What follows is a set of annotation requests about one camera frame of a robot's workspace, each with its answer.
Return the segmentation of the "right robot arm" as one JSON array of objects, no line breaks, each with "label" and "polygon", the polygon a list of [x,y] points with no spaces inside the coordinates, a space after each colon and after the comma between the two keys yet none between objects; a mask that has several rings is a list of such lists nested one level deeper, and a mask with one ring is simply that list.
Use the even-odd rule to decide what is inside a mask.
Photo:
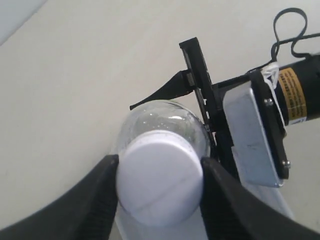
[{"label": "right robot arm", "polygon": [[197,38],[180,43],[187,65],[145,99],[172,100],[195,93],[210,155],[235,179],[280,187],[291,164],[284,148],[286,126],[320,116],[320,57],[298,53],[298,61],[275,59],[247,73],[212,83]]}]

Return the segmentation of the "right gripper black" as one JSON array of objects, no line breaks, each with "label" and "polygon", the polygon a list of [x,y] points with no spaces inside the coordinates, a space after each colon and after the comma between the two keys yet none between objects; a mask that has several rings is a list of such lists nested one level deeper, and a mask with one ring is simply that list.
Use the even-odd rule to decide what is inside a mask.
[{"label": "right gripper black", "polygon": [[177,72],[168,82],[145,99],[129,106],[130,110],[156,100],[172,100],[193,91],[200,108],[205,130],[210,140],[210,157],[217,160],[237,181],[240,180],[234,157],[233,142],[222,111],[218,91],[212,81],[197,37],[179,43],[188,70]]}]

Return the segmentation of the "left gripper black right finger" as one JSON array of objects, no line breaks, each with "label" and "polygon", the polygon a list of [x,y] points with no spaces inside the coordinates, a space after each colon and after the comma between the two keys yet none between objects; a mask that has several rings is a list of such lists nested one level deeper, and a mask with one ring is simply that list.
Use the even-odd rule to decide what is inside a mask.
[{"label": "left gripper black right finger", "polygon": [[318,240],[319,233],[272,209],[233,178],[216,160],[201,159],[203,194],[219,193],[224,216],[203,216],[210,240]]}]

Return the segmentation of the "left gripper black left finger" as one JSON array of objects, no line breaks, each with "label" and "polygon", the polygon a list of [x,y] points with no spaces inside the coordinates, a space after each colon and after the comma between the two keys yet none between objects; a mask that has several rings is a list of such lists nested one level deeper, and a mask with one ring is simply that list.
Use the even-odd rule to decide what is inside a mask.
[{"label": "left gripper black left finger", "polygon": [[80,182],[36,213],[0,231],[2,240],[107,240],[118,205],[118,155],[106,155]]}]

